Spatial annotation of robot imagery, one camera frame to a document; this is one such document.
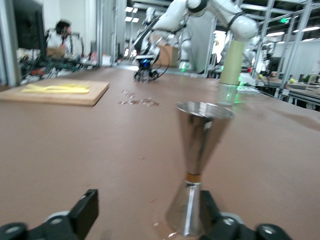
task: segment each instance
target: cocktail jigger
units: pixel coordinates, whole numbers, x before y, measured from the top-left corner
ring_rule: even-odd
[[[176,107],[187,172],[166,213],[166,220],[176,232],[191,237],[202,230],[199,216],[201,172],[234,113],[204,102],[179,102]]]

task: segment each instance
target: water droplet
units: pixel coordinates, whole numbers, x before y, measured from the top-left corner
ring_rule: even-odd
[[[177,232],[173,231],[166,221],[157,222],[153,226],[161,240],[173,240],[178,237]]]
[[[125,94],[125,96],[129,99],[133,99],[136,97],[136,93],[135,92],[131,92],[131,91],[128,91],[128,90],[123,90],[122,91],[123,94]]]
[[[149,204],[154,204],[156,201],[157,201],[157,199],[151,198],[151,199],[149,200]]]
[[[120,101],[119,104],[123,105],[123,104],[129,104],[129,105],[132,105],[132,104],[142,104],[142,105],[146,105],[146,106],[161,106],[161,103],[160,102],[157,102],[157,101],[154,101],[150,98],[148,99],[141,99],[140,101],[139,100],[131,100],[131,101]]]
[[[87,183],[83,184],[83,187],[84,187],[84,188],[89,188],[89,187],[91,187],[91,183],[90,183],[90,182],[87,182]]]

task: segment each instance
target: table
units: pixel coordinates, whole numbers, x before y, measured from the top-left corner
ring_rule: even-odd
[[[280,87],[282,80],[276,77],[263,77],[263,79],[256,79],[257,88],[267,96],[274,97],[277,88]]]
[[[317,88],[313,88],[314,90],[295,89],[291,85],[288,85],[286,88],[289,90],[288,97],[320,106],[320,92]]]
[[[142,84],[133,73],[68,75],[110,82],[94,107],[0,102],[0,225],[36,227],[97,188],[100,214],[87,239],[158,239],[153,224],[164,220],[185,175],[174,105],[214,103],[218,83],[165,74]],[[121,105],[132,99],[124,90],[161,105]],[[295,240],[318,240],[320,113],[242,94],[233,111],[203,172],[203,189],[250,228],[273,223]]]

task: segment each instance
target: person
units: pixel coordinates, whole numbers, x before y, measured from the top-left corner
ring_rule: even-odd
[[[65,54],[70,54],[73,52],[72,50],[72,42],[71,42],[71,23],[60,20],[55,28],[54,32],[50,32],[47,38],[47,47],[49,49],[61,49],[64,50]]]

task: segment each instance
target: computer monitor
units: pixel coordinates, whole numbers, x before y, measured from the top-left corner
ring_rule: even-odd
[[[13,0],[13,7],[18,47],[38,49],[41,57],[45,58],[47,43],[42,4],[34,0]]]

